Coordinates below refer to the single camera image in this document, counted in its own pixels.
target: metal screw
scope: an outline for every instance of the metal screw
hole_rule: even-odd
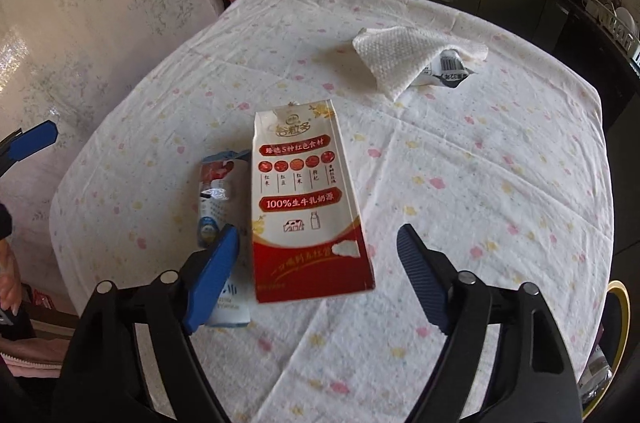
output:
[[[95,287],[95,291],[97,291],[101,295],[104,295],[105,293],[110,292],[112,287],[113,284],[111,283],[111,281],[103,280],[102,282],[100,282],[100,284],[98,284],[98,286]]]
[[[173,284],[178,280],[178,273],[172,269],[167,270],[160,276],[160,281],[164,284]]]
[[[461,271],[458,273],[458,280],[462,282],[462,284],[471,286],[476,283],[477,277],[470,271]]]
[[[540,293],[540,289],[538,288],[538,286],[536,286],[532,282],[525,282],[522,285],[522,288],[524,289],[525,292],[529,293],[529,295],[532,295],[532,296],[535,296],[538,293]]]

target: white towel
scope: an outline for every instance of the white towel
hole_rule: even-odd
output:
[[[484,60],[489,54],[482,43],[448,32],[408,26],[363,28],[353,39],[353,47],[376,77],[378,89],[393,101],[446,49],[476,60]]]

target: hand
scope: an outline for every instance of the hand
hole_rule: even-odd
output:
[[[0,241],[0,309],[18,314],[22,302],[20,270],[6,239]]]

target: dish rack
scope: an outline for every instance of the dish rack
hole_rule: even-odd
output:
[[[613,39],[622,46],[626,54],[636,66],[640,67],[640,40],[618,20],[616,15],[597,0],[587,2],[586,11],[612,35]]]

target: zipper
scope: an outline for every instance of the zipper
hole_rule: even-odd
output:
[[[37,361],[27,361],[25,359],[16,358],[15,356],[6,355],[4,353],[0,353],[2,359],[4,361],[10,361],[12,364],[21,365],[23,367],[31,367],[37,369],[49,369],[53,371],[59,371],[62,369],[62,365],[59,363],[38,363]]]

